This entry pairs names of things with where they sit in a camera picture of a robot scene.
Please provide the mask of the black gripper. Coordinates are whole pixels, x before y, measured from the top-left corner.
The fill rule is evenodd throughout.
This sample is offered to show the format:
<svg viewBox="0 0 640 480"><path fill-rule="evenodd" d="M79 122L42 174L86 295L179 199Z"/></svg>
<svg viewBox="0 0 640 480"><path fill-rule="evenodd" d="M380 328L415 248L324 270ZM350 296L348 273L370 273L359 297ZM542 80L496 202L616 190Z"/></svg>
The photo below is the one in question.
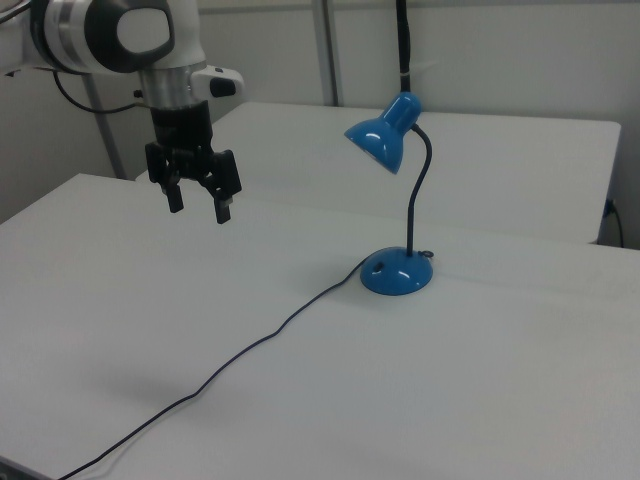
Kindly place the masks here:
<svg viewBox="0 0 640 480"><path fill-rule="evenodd" d="M233 195L242 190L235 157L214 152L207 102L180 109L151 110L156 140L145 146L150 180L160 185L171 213L184 209L179 182L193 180L211 189L218 224L231 219Z"/></svg>

